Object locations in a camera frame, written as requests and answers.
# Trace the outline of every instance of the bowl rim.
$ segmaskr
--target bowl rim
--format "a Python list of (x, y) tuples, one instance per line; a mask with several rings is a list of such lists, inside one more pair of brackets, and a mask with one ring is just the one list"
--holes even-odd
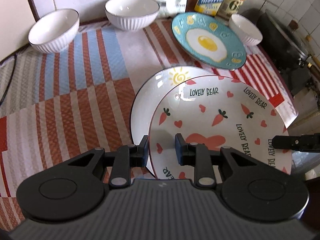
[[(251, 34), (247, 33), (244, 29), (241, 29), (240, 27), (238, 27), (238, 26), (236, 25), (235, 21), (234, 21), (233, 18), (232, 18), (233, 16), (234, 16), (234, 17), (239, 17), (239, 18), (245, 19), (246, 21), (250, 22), (251, 25), (253, 25), (253, 26), (257, 29), (257, 31), (259, 32), (261, 38), (254, 38), (254, 37), (252, 37)], [(230, 21), (232, 21), (233, 24), (235, 24), (241, 31), (243, 31), (245, 34), (247, 34), (247, 36), (249, 36), (250, 38), (255, 39), (255, 40), (257, 40), (257, 41), (262, 41), (263, 35), (262, 35), (261, 31), (258, 29), (258, 27), (257, 27), (252, 21), (250, 21), (250, 20), (247, 19), (246, 17), (242, 16), (241, 14), (234, 13), (234, 14), (231, 15)]]
[[(78, 15), (76, 22), (75, 22), (68, 30), (66, 30), (64, 33), (61, 33), (58, 37), (55, 37), (55, 38), (53, 38), (53, 39), (51, 39), (51, 40), (49, 40), (49, 41), (43, 42), (43, 43), (32, 43), (32, 42), (30, 41), (30, 39), (29, 39), (30, 32), (32, 31), (33, 28), (35, 28), (35, 26), (37, 25), (38, 22), (40, 22), (40, 21), (41, 21), (42, 19), (44, 19), (45, 17), (47, 17), (47, 16), (49, 16), (49, 15), (51, 15), (51, 14), (57, 12), (57, 11), (66, 11), (66, 10), (68, 10), (68, 11), (69, 11), (69, 10), (75, 11), (75, 12), (77, 13), (77, 15)], [(52, 11), (52, 12), (50, 12), (50, 13), (42, 16), (42, 17), (31, 27), (31, 29), (30, 29), (30, 31), (29, 31), (29, 34), (28, 34), (28, 42), (29, 42), (30, 44), (36, 45), (36, 46), (48, 44), (48, 43), (56, 40), (57, 38), (62, 37), (62, 36), (63, 36), (65, 33), (67, 33), (71, 28), (73, 28), (75, 25), (77, 25), (77, 23), (78, 23), (79, 20), (80, 20), (79, 13), (78, 13), (77, 10), (75, 10), (75, 9), (73, 9), (73, 8), (62, 8), (62, 9), (57, 9), (57, 10), (55, 10), (55, 11)]]
[(146, 14), (146, 15), (143, 15), (143, 16), (125, 16), (125, 15), (116, 15), (116, 14), (111, 13), (110, 11), (108, 11), (108, 10), (107, 10), (107, 8), (106, 8), (107, 3), (108, 3), (108, 2), (110, 2), (110, 1), (111, 1), (111, 0), (108, 0), (108, 1), (105, 3), (105, 5), (104, 5), (104, 9), (105, 9), (105, 10), (106, 10), (106, 12), (108, 12), (109, 14), (111, 14), (111, 15), (113, 15), (113, 16), (116, 16), (116, 17), (121, 17), (121, 18), (143, 18), (143, 17), (146, 17), (146, 16), (150, 16), (150, 15), (157, 14), (157, 13), (159, 12), (159, 10), (160, 10), (160, 5), (159, 5), (159, 3), (158, 3), (156, 0), (151, 0), (151, 1), (155, 2), (155, 3), (158, 5), (158, 9), (157, 9), (155, 12), (153, 12), (153, 13)]

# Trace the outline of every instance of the sun design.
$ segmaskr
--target sun design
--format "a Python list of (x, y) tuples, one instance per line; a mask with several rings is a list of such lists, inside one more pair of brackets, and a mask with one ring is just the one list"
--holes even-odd
[(173, 73), (169, 72), (169, 74), (172, 76), (169, 78), (169, 80), (172, 80), (172, 85), (179, 85), (180, 83), (190, 79), (191, 77), (187, 77), (187, 74), (189, 71), (186, 71), (185, 73), (182, 73), (182, 67), (180, 69), (173, 68)]

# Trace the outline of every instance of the ribbed white bowl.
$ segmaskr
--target ribbed white bowl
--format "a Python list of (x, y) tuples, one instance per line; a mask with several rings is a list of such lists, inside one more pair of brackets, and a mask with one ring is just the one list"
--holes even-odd
[(33, 25), (28, 41), (39, 52), (61, 52), (77, 35), (79, 22), (79, 14), (74, 9), (53, 11)]
[(150, 25), (159, 13), (155, 0), (109, 0), (105, 5), (109, 21), (124, 31), (136, 31)]
[(229, 28), (237, 34), (244, 45), (256, 46), (262, 41), (263, 37), (259, 29), (240, 14), (231, 15)]

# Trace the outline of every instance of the blue stripe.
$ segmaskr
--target blue stripe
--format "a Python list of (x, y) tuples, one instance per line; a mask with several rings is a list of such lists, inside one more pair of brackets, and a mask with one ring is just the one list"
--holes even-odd
[(129, 77), (113, 26), (102, 29), (102, 36), (113, 80)]
[(96, 31), (89, 31), (87, 32), (87, 34), (93, 84), (99, 85), (105, 83), (106, 81), (104, 79), (102, 70), (102, 64), (98, 48), (97, 33)]
[(36, 67), (36, 80), (35, 80), (35, 104), (39, 102), (39, 86), (40, 86), (40, 70), (41, 70), (41, 62), (42, 62), (42, 54), (38, 54), (38, 65)]
[(60, 53), (59, 61), (59, 94), (69, 94), (69, 64), (68, 64), (68, 49), (65, 49)]
[(44, 100), (53, 98), (54, 53), (47, 54), (44, 69)]
[(83, 50), (82, 50), (82, 34), (79, 33), (74, 39), (74, 59), (75, 59), (75, 78), (77, 90), (87, 87), (85, 79)]

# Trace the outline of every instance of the fried egg design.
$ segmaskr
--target fried egg design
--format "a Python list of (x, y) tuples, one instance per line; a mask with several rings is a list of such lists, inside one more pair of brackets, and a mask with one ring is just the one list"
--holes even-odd
[(212, 33), (204, 29), (191, 29), (186, 33), (186, 40), (190, 47), (197, 53), (211, 58), (215, 62), (221, 62), (227, 55), (227, 49), (223, 42)]

